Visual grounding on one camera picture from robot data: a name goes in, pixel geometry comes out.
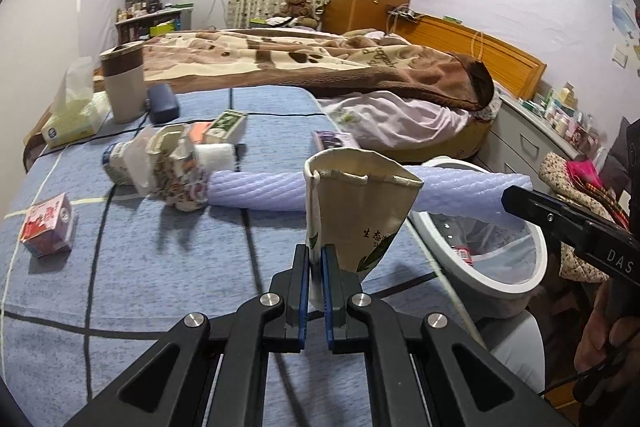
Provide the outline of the person's right hand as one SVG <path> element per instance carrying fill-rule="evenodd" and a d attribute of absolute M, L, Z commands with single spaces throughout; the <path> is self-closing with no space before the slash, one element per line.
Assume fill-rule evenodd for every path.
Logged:
<path fill-rule="evenodd" d="M 606 281 L 600 286 L 589 320 L 582 332 L 582 339 L 574 358 L 574 366 L 578 373 L 588 371 L 605 359 L 607 343 L 613 347 L 620 346 L 638 327 L 635 317 L 623 317 L 615 323 L 606 318 L 610 283 L 611 281 Z"/>

